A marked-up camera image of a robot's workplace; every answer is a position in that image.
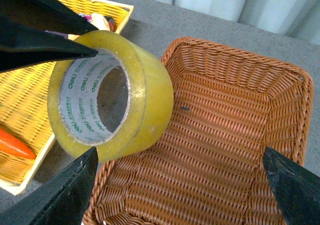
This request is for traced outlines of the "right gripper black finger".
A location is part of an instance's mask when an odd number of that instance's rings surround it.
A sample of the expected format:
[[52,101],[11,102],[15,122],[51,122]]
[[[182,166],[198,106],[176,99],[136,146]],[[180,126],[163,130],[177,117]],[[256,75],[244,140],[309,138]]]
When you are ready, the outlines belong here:
[[0,0],[0,14],[43,31],[83,35],[98,29],[58,0]]
[[98,51],[0,16],[0,72],[46,62],[92,58]]

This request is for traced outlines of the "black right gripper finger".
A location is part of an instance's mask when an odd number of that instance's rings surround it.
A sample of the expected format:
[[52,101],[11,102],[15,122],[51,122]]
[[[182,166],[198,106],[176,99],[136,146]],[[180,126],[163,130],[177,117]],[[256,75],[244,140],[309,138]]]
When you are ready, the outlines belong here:
[[288,225],[320,223],[320,177],[266,147],[262,157],[269,186]]
[[89,207],[98,167],[91,147],[48,182],[2,212],[2,225],[79,225]]

